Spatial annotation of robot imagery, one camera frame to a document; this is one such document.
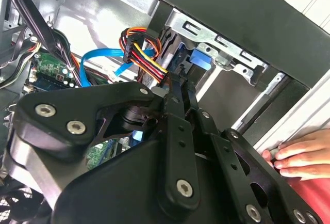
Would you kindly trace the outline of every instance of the black plastic arm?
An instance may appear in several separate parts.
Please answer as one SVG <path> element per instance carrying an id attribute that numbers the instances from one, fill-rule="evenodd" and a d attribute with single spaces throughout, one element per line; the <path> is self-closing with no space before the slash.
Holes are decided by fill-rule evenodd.
<path id="1" fill-rule="evenodd" d="M 121 111 L 132 106 L 148 106 L 153 99 L 152 92 L 137 82 L 38 92 L 18 102 L 13 126 L 27 143 L 54 157 L 72 161 L 81 158 L 92 143 L 125 137 L 136 130 L 124 125 L 127 121 Z M 36 112 L 40 104 L 52 106 L 56 113 L 51 117 L 40 116 Z M 70 121 L 82 122 L 86 131 L 80 135 L 70 133 L 67 128 Z M 138 125 L 134 121 L 128 124 Z"/>
<path id="2" fill-rule="evenodd" d="M 318 215 L 236 131 L 220 133 L 194 87 L 169 73 L 161 98 L 136 82 L 29 94 L 16 134 L 72 161 L 103 140 L 144 132 L 143 142 L 77 177 L 61 192 L 53 224 L 305 223 Z M 36 107 L 56 113 L 43 117 Z M 71 134 L 68 122 L 86 127 Z"/>

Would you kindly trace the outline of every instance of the silver screw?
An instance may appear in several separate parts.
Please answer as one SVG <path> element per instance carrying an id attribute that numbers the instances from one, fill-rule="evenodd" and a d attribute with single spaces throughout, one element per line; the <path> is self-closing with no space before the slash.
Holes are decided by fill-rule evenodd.
<path id="1" fill-rule="evenodd" d="M 184 197 L 191 197 L 193 190 L 191 185 L 183 179 L 180 179 L 176 182 L 177 191 L 181 193 Z"/>
<path id="2" fill-rule="evenodd" d="M 143 88 L 141 88 L 140 91 L 141 91 L 143 94 L 148 94 L 148 91 L 145 90 L 145 89 L 143 89 Z"/>
<path id="3" fill-rule="evenodd" d="M 254 207 L 252 204 L 248 204 L 245 209 L 251 219 L 253 219 L 255 222 L 261 222 L 261 215 L 256 207 Z"/>
<path id="4" fill-rule="evenodd" d="M 67 123 L 67 130 L 74 135 L 81 135 L 86 131 L 86 126 L 79 121 L 70 121 Z"/>
<path id="5" fill-rule="evenodd" d="M 293 210 L 293 213 L 300 223 L 306 223 L 305 217 L 299 210 Z"/>
<path id="6" fill-rule="evenodd" d="M 237 135 L 234 131 L 231 131 L 230 134 L 231 134 L 235 139 L 238 139 L 238 135 Z"/>
<path id="7" fill-rule="evenodd" d="M 207 113 L 207 112 L 203 111 L 203 112 L 202 112 L 202 114 L 203 114 L 203 116 L 204 116 L 205 118 L 210 118 L 210 115 L 209 115 L 209 113 Z"/>
<path id="8" fill-rule="evenodd" d="M 33 42 L 33 43 L 36 43 L 36 42 L 38 42 L 38 38 L 35 37 L 35 36 L 31 36 L 30 41 Z"/>
<path id="9" fill-rule="evenodd" d="M 172 97 L 172 100 L 173 100 L 175 103 L 179 103 L 179 99 L 177 99 L 176 97 Z"/>
<path id="10" fill-rule="evenodd" d="M 36 113 L 42 117 L 52 117 L 55 115 L 56 110 L 49 104 L 39 104 L 35 108 Z"/>
<path id="11" fill-rule="evenodd" d="M 311 222 L 313 222 L 313 224 L 318 224 L 318 221 L 315 219 L 314 215 L 312 215 L 310 212 L 306 212 L 306 215 L 311 220 Z"/>

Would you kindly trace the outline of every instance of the red wire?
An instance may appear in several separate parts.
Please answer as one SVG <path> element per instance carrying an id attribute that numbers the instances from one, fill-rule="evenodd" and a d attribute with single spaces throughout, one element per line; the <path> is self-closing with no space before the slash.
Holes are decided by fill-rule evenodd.
<path id="1" fill-rule="evenodd" d="M 154 69 L 152 66 L 150 66 L 147 62 L 144 61 L 144 59 L 140 58 L 140 56 L 135 52 L 132 51 L 132 54 L 137 57 L 139 59 L 139 61 L 146 67 L 149 69 L 149 71 L 152 71 L 154 74 L 157 75 L 157 77 L 163 79 L 164 75 L 160 74 L 156 69 Z"/>

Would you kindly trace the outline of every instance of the hand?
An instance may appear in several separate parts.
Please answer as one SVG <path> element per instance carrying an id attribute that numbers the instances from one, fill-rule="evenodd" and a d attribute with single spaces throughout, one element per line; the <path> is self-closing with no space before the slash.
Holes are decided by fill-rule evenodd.
<path id="1" fill-rule="evenodd" d="M 281 175 L 301 180 L 330 178 L 330 130 L 314 132 L 278 148 L 274 166 Z"/>

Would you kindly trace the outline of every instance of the black fan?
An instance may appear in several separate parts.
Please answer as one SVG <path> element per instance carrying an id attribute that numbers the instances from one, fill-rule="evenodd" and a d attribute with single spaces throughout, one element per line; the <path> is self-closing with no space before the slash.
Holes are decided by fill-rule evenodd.
<path id="1" fill-rule="evenodd" d="M 22 223 L 47 218 L 51 209 L 44 201 L 42 194 L 33 189 L 30 189 L 30 194 L 26 193 L 23 190 L 26 188 L 25 185 L 12 178 L 5 178 L 4 186 L 0 187 L 0 197 L 6 201 L 7 205 L 0 205 L 0 216 L 4 216 L 5 211 L 9 211 L 9 216 L 7 219 L 0 220 L 0 224 L 8 224 L 11 220 Z"/>

